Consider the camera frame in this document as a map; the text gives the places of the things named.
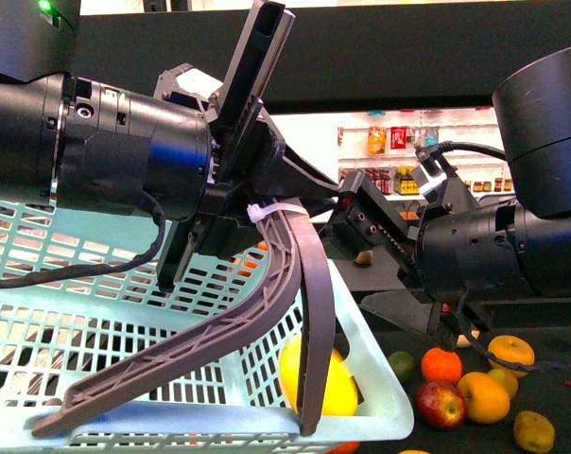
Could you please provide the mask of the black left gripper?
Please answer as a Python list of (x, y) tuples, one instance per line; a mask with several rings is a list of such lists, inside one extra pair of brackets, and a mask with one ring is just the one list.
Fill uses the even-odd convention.
[(252, 4), (222, 86), (201, 110), (216, 142), (213, 162), (193, 213), (166, 237), (157, 267), (162, 291), (181, 281), (193, 254), (229, 258), (259, 241), (250, 203), (298, 198), (311, 216), (334, 206), (336, 183), (286, 144), (262, 102), (294, 19), (280, 3)]

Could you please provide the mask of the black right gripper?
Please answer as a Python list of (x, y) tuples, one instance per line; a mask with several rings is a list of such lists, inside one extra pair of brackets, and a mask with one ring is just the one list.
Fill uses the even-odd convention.
[(373, 247), (384, 248), (399, 266), (399, 290), (376, 292), (362, 298), (360, 306), (402, 328), (425, 336), (437, 331), (487, 331), (493, 318), (481, 306), (464, 306), (438, 298), (428, 288), (427, 274), (420, 269), (420, 246), (429, 223), (445, 215), (476, 209), (479, 204), (449, 165), (443, 154), (455, 149), (490, 154), (493, 149), (477, 144), (438, 144), (416, 147), (420, 163), (412, 172), (422, 185), (428, 176), (444, 181), (424, 193), (428, 205), (418, 209), (419, 221), (409, 222), (361, 171), (350, 172), (340, 183), (334, 211), (322, 228), (322, 243), (328, 256), (353, 259)]

